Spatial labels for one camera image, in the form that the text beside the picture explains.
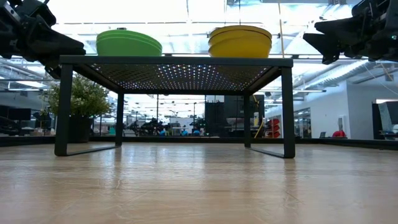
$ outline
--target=yellow bowl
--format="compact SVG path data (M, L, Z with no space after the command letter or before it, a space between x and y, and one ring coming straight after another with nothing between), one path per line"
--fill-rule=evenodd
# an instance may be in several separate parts
M209 49L212 57L268 58L271 40L263 37L239 37L223 40Z
M216 35L213 35L210 40L209 40L209 47L217 44L218 42L221 42L223 40L228 40L228 39L235 39L235 38L240 38L240 37L259 37L263 38L264 41L267 40L272 40L271 37L268 35L265 35L262 32L258 31L253 31L253 30L228 30L225 32L220 32Z
M212 38L215 35L227 32L227 31L231 31L231 30L246 30L246 31L254 31L254 32L259 32L262 33L266 36L268 36L268 38L272 38L272 35L270 32L266 31L265 29L261 29L258 27L254 27L254 26L228 26L228 27L221 27L221 28L216 28L215 30L213 30L209 36L209 38Z

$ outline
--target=wooden floor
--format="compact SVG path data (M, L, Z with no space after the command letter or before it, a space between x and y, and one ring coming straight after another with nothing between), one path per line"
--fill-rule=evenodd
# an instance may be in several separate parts
M291 160L241 144L2 147L0 223L398 223L398 152L297 147Z

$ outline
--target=green bowl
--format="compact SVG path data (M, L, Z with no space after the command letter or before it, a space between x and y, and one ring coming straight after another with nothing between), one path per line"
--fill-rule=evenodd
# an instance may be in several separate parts
M118 36L118 35L122 35L121 37L125 37L125 35L131 35L134 37L141 37L143 39L148 40L148 42L153 43L154 45L157 45L158 47L162 48L162 44L159 43L159 41L157 41L156 39L154 39L151 36L148 36L146 34L141 34L139 32L134 32L134 31L130 31L130 30L108 30L105 32L102 32L100 34L97 35L97 41L100 41L104 36L108 36L108 35L112 35L112 36Z
M96 43L99 56L162 56L156 46L133 38L110 37Z
M141 40L143 42L147 42L149 44L152 44L153 46L156 46L160 51L162 51L162 49L163 49L163 46L158 41L155 42L155 41L147 39L141 35L135 35L135 34L106 34L106 35L102 35L99 38L97 37L97 42L101 41L103 39L119 38L119 37Z

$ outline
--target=shelf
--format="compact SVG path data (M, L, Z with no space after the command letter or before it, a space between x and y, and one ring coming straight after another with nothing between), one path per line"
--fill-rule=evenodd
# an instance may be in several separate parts
M62 55L60 63L116 93L253 94L292 68L290 58L100 57Z

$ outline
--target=stacked bowls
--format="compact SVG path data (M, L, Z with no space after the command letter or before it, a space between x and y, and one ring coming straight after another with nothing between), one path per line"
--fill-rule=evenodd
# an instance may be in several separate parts
M161 56L162 44L154 38L134 31L118 28L98 34L99 56Z
M253 26L228 26L210 34L209 54L212 57L267 58L272 35Z

